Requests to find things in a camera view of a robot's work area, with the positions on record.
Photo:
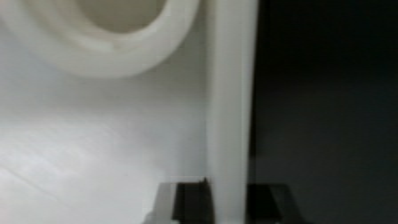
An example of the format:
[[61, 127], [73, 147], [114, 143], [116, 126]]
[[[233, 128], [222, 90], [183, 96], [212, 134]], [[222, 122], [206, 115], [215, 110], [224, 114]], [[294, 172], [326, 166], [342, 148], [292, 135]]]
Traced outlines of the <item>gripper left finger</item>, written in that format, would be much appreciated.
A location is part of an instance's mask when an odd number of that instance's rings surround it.
[[162, 183], [143, 224], [212, 224], [208, 179]]

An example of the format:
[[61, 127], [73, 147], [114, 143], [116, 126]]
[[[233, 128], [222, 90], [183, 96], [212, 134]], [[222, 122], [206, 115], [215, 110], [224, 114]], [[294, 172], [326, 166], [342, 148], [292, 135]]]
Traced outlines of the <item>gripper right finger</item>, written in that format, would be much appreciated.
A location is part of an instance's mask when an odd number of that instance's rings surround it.
[[286, 184], [249, 185], [247, 224], [310, 224]]

